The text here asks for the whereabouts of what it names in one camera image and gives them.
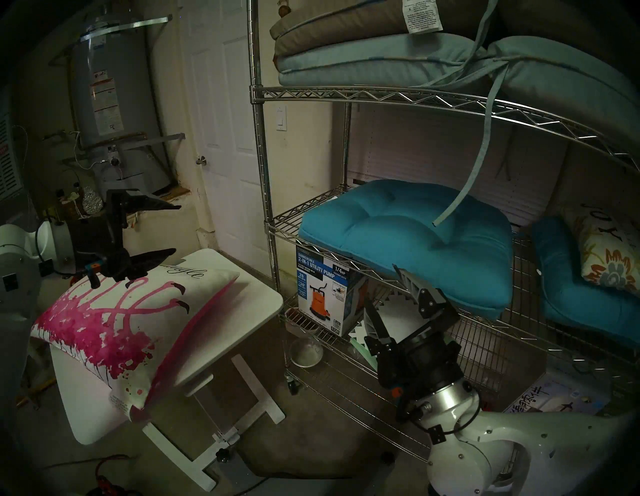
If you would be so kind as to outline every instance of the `white folding table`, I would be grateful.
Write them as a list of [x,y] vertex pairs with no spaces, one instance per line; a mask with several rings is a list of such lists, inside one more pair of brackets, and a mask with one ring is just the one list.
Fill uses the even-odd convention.
[[[240,274],[213,308],[196,324],[193,338],[184,350],[186,359],[174,383],[174,387],[185,387],[187,396],[195,396],[207,414],[215,419],[220,408],[209,389],[204,387],[212,379],[206,369],[278,314],[282,308],[282,296],[215,250],[199,250],[185,257],[180,265],[232,270]],[[51,346],[51,357],[60,396],[78,442],[92,444],[127,420],[109,401],[111,389],[80,362],[54,346]],[[235,426],[216,423],[220,432],[213,435],[215,442],[196,460],[186,458],[152,423],[143,428],[160,450],[208,491],[215,487],[216,482],[203,469],[215,460],[218,449],[236,442],[239,435],[265,412],[275,423],[284,419],[282,411],[243,358],[236,355],[232,361],[258,403]]]

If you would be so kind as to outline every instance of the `cushion tag label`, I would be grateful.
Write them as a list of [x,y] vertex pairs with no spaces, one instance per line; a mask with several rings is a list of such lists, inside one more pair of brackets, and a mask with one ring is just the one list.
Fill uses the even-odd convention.
[[442,31],[436,0],[403,0],[402,13],[411,34]]

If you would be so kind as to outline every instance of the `white door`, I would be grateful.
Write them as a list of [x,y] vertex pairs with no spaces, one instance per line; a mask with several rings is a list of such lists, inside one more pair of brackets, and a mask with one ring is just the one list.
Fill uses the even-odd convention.
[[270,274],[253,113],[246,0],[184,0],[184,79],[220,249]]

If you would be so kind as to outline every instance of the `light switch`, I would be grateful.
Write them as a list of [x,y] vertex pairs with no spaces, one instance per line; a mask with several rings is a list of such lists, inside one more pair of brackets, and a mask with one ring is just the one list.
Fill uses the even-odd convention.
[[276,108],[276,129],[278,131],[287,130],[287,106],[281,105]]

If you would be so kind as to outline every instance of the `orange pump illustration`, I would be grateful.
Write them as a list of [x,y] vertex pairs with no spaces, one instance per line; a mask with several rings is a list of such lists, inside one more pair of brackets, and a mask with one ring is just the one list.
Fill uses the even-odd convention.
[[309,288],[312,289],[314,292],[314,297],[311,302],[311,313],[313,313],[316,317],[318,317],[319,319],[322,319],[323,321],[329,320],[331,316],[329,315],[329,312],[327,312],[324,307],[323,289],[326,288],[326,284],[322,287],[309,286]]

